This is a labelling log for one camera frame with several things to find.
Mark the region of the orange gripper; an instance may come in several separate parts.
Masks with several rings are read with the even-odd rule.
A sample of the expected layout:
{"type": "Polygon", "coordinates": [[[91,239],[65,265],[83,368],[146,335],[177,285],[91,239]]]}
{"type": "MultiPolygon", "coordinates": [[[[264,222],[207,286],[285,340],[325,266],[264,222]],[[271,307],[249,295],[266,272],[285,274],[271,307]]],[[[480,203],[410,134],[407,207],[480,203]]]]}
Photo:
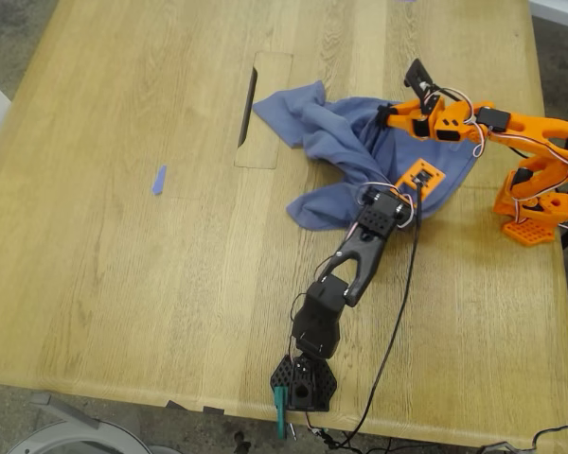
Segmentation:
{"type": "Polygon", "coordinates": [[[421,109],[420,100],[415,99],[398,105],[382,104],[377,112],[382,116],[377,122],[381,129],[404,130],[419,140],[476,141],[476,128],[465,122],[471,113],[465,101],[446,105],[442,97],[432,97],[421,109]]]}

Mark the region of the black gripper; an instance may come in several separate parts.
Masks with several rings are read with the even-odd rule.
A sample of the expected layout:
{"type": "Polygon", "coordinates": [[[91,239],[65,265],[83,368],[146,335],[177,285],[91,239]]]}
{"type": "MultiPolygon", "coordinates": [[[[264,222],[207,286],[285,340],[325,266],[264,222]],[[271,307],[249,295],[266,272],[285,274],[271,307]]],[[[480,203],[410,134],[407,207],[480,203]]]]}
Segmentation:
{"type": "Polygon", "coordinates": [[[411,196],[400,193],[390,183],[363,183],[357,194],[357,202],[392,217],[395,222],[412,222],[415,206],[411,196]]]}

